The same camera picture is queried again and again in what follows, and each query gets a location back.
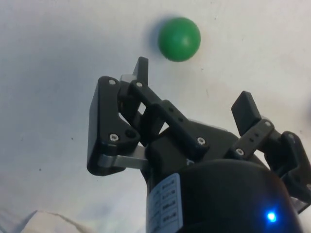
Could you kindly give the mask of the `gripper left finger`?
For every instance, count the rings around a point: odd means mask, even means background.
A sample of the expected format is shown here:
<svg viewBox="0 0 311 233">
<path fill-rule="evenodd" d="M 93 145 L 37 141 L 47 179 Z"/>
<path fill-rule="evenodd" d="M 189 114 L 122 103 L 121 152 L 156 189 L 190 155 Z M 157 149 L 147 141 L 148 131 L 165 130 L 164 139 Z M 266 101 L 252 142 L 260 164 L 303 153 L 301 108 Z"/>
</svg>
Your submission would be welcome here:
<svg viewBox="0 0 311 233">
<path fill-rule="evenodd" d="M 140 57 L 131 81 L 98 79 L 89 110 L 86 167 L 91 174 L 148 170 L 147 146 L 159 138 L 164 124 L 188 159 L 200 160 L 208 151 L 203 131 L 148 86 L 148 68 L 148 59 Z"/>
</svg>

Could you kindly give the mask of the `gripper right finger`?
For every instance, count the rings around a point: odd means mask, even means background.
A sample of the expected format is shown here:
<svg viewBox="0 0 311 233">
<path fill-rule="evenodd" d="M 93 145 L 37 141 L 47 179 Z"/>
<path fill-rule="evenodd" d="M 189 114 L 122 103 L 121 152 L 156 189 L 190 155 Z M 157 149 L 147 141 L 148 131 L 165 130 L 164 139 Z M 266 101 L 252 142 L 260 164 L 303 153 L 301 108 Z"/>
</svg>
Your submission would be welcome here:
<svg viewBox="0 0 311 233">
<path fill-rule="evenodd" d="M 231 158 L 250 160 L 255 151 L 264 153 L 272 172 L 286 186 L 300 214 L 311 205 L 311 164 L 300 138 L 290 131 L 279 133 L 263 118 L 251 93 L 243 91 L 231 107 L 240 138 L 230 149 Z"/>
</svg>

